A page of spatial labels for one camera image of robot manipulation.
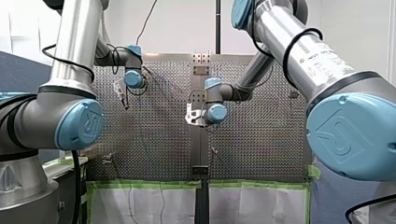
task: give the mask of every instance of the pegboard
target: pegboard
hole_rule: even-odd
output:
[[[233,83],[251,58],[212,55],[210,75]],[[192,82],[192,60],[187,54],[146,56],[148,90],[142,96],[130,94],[128,110],[112,87],[123,77],[123,68],[116,75],[111,67],[95,68],[93,89],[106,120],[94,146],[97,157],[88,169],[90,180],[191,180],[197,136],[196,127],[187,125],[184,117],[190,91],[202,88],[202,83]],[[251,101],[226,103],[229,117],[209,129],[208,145],[200,144],[208,146],[199,153],[209,152],[210,178],[306,181],[311,154],[304,146],[305,102],[301,95],[290,97],[294,93],[276,65]],[[205,134],[199,136],[206,140]],[[104,158],[110,154],[114,162],[107,163]]]
[[[213,56],[211,76],[234,83],[250,60]],[[270,74],[271,69],[262,80]],[[226,106],[228,118],[208,136],[210,178],[306,181],[311,162],[304,142],[306,104],[284,78],[281,66],[273,65],[271,76],[250,101]]]
[[[111,67],[95,68],[93,90],[104,108],[105,126],[93,148],[97,157],[88,169],[90,180],[191,179],[191,134],[184,121],[191,56],[162,55],[144,62],[150,71],[143,70],[148,90],[141,96],[129,94],[128,110],[112,86],[123,77],[124,69],[113,75]]]

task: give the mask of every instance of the black ring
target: black ring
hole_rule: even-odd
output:
[[[82,91],[79,89],[63,87],[63,86],[43,86],[38,89],[38,93],[40,92],[60,92],[60,93],[78,95],[85,98],[96,100],[96,96],[93,95],[92,93],[89,93],[87,91]]]
[[[0,162],[1,161],[18,161],[18,160],[22,160],[22,159],[26,159],[26,158],[31,158],[36,155],[38,155],[37,149],[20,152],[20,153],[1,155]]]
[[[285,55],[283,56],[283,63],[282,63],[283,73],[285,74],[286,80],[295,89],[297,89],[297,87],[294,84],[294,82],[291,80],[290,75],[289,75],[289,68],[288,68],[289,56],[290,56],[291,50],[293,49],[294,45],[301,39],[301,37],[303,37],[305,35],[312,35],[311,32],[317,33],[320,40],[323,39],[323,34],[322,34],[322,32],[320,30],[318,30],[317,28],[308,28],[308,29],[302,31],[301,33],[297,34],[291,40],[291,42],[289,43],[288,47],[285,49]]]
[[[210,104],[224,104],[224,102],[223,101],[210,101],[210,102],[205,102],[207,105],[210,105]]]
[[[327,97],[335,94],[336,92],[340,91],[341,89],[343,89],[344,87],[349,86],[352,83],[355,83],[357,81],[361,81],[367,78],[371,78],[371,77],[381,77],[379,74],[375,73],[375,72],[361,72],[358,74],[354,74],[350,77],[346,77],[343,78],[341,80],[338,80],[337,82],[335,82],[334,84],[332,84],[332,86],[330,86],[330,88],[326,89],[325,91],[321,92],[312,102],[311,104],[308,106],[308,108],[306,109],[306,116],[308,117],[308,115],[311,113],[312,109],[318,104],[320,103],[322,100],[326,99]]]
[[[23,149],[31,149],[31,148],[24,146],[18,139],[17,134],[15,133],[15,118],[17,117],[18,110],[21,108],[21,106],[23,106],[25,103],[32,101],[34,99],[35,99],[35,97],[31,97],[31,98],[23,100],[19,105],[12,108],[11,112],[8,115],[8,120],[7,120],[8,137],[15,146],[23,148]]]

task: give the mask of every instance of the cable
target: cable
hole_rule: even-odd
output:
[[[270,72],[270,75],[268,75],[268,78],[265,79],[265,80],[264,80],[262,83],[260,83],[259,85],[257,85],[256,88],[258,88],[258,87],[264,85],[265,83],[267,83],[267,81],[271,78],[273,72],[274,72],[274,66],[272,65],[272,66],[271,66],[271,72]]]
[[[145,20],[145,23],[144,23],[144,25],[143,25],[142,31],[140,32],[139,36],[138,36],[137,39],[136,39],[136,45],[139,44],[140,36],[143,34],[143,32],[145,32],[146,25],[147,25],[147,23],[148,23],[148,21],[149,21],[149,17],[151,16],[152,10],[154,9],[155,5],[157,4],[157,1],[158,1],[158,0],[155,0],[154,3],[153,3],[152,6],[151,6],[151,10],[149,11],[148,16],[146,17],[146,20]]]
[[[116,66],[111,66],[111,71],[113,72],[113,75],[116,75],[119,72],[120,69],[120,53],[117,51],[117,48],[114,47],[111,44],[107,44],[108,46],[110,46],[111,48],[113,48],[113,50],[111,50],[111,59],[113,60],[113,64],[115,64]]]
[[[253,12],[251,16],[251,39],[253,41],[254,47],[263,55],[274,58],[274,56],[271,53],[265,52],[256,42],[256,36],[254,35],[254,18],[256,17],[256,6],[255,6],[256,1],[251,1],[251,10]]]
[[[128,87],[126,87],[126,90],[127,90],[129,93],[131,93],[132,95],[134,95],[134,96],[141,96],[141,95],[143,95],[143,94],[146,93],[146,91],[148,90],[148,88],[149,88],[149,84],[148,84],[147,81],[146,81],[145,89],[143,89],[143,91],[140,92],[140,93],[133,93]]]
[[[91,68],[89,68],[89,67],[87,67],[87,66],[85,66],[85,65],[82,65],[82,64],[78,64],[78,63],[74,63],[74,62],[65,60],[65,59],[57,58],[57,57],[55,57],[55,56],[53,56],[52,54],[50,54],[50,53],[47,52],[47,50],[53,49],[53,48],[55,48],[55,47],[56,47],[56,44],[51,45],[51,46],[48,46],[48,47],[45,47],[45,48],[43,48],[41,51],[42,51],[43,54],[45,54],[47,57],[50,57],[51,59],[53,59],[53,60],[55,60],[55,61],[58,61],[58,62],[61,62],[61,63],[66,63],[66,64],[70,64],[70,65],[74,65],[74,66],[76,66],[76,67],[79,67],[79,68],[82,68],[82,69],[86,70],[88,73],[90,73],[91,82],[93,82],[93,81],[95,80],[95,73],[91,70]]]
[[[76,181],[76,194],[75,194],[75,206],[73,213],[72,224],[78,224],[79,208],[81,205],[81,170],[79,167],[78,154],[75,150],[72,150],[73,163],[75,169],[75,181]]]
[[[161,198],[163,199],[163,207],[161,208],[161,213],[160,213],[160,223],[163,224],[163,211],[165,210],[165,197],[163,196],[163,185],[160,182],[160,193],[161,193]]]
[[[346,213],[345,213],[346,221],[349,224],[352,224],[352,220],[350,219],[349,216],[352,213],[354,213],[356,210],[358,210],[358,209],[361,209],[361,208],[363,208],[365,206],[369,206],[369,205],[372,205],[372,204],[385,203],[387,201],[392,201],[392,200],[396,200],[396,194],[392,194],[392,195],[389,195],[389,196],[386,196],[386,197],[382,197],[382,198],[373,199],[373,200],[365,202],[365,203],[359,203],[359,204],[349,208],[348,210],[346,210]]]
[[[131,208],[131,193],[132,193],[132,184],[130,185],[130,189],[128,192],[128,206],[129,206],[129,216],[131,217],[132,221],[134,224],[139,224],[136,219],[134,219],[134,215],[132,214],[132,208]]]
[[[283,74],[286,78],[286,80],[289,82],[289,84],[294,87],[295,89],[297,89],[296,85],[294,84],[294,82],[291,80],[290,74],[289,74],[289,68],[288,68],[288,63],[289,63],[289,56],[291,53],[291,50],[293,49],[293,46],[300,40],[301,37],[305,36],[305,35],[312,35],[312,32],[317,33],[318,37],[320,40],[323,39],[323,34],[320,30],[318,30],[317,28],[308,28],[305,29],[304,31],[302,31],[301,33],[297,34],[289,43],[288,47],[285,50],[285,55],[283,56],[283,63],[282,63],[282,67],[283,67]]]

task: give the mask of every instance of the wall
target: wall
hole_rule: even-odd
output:
[[[115,45],[135,43],[153,0],[110,1],[106,28]],[[158,1],[139,45],[145,52],[191,53],[215,51],[216,0]],[[320,1],[308,0],[308,24],[318,27]],[[244,31],[231,26],[233,0],[221,1],[221,53],[255,54]]]
[[[327,43],[356,69],[376,71],[393,81],[394,1],[322,2]]]
[[[0,0],[0,51],[51,64],[41,49],[56,43],[60,21],[42,0]]]
[[[105,24],[111,43],[134,44],[153,0],[110,0]],[[157,2],[139,45],[144,52],[192,53],[215,51],[216,0]],[[320,1],[308,0],[308,24],[319,27]],[[51,65],[41,49],[56,42],[61,17],[42,0],[0,0],[0,51]],[[221,1],[221,50],[254,54],[246,32],[231,26],[233,0]]]

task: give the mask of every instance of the green tape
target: green tape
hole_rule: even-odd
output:
[[[309,165],[308,173],[309,173],[309,176],[312,176],[315,179],[320,179],[321,171],[318,167],[316,167],[314,165]]]
[[[200,181],[145,181],[145,180],[111,180],[111,181],[93,181],[87,185],[94,189],[198,189],[201,187]]]
[[[309,184],[282,183],[275,181],[250,181],[250,180],[211,180],[210,188],[217,189],[240,189],[240,188],[261,188],[261,189],[309,189]]]

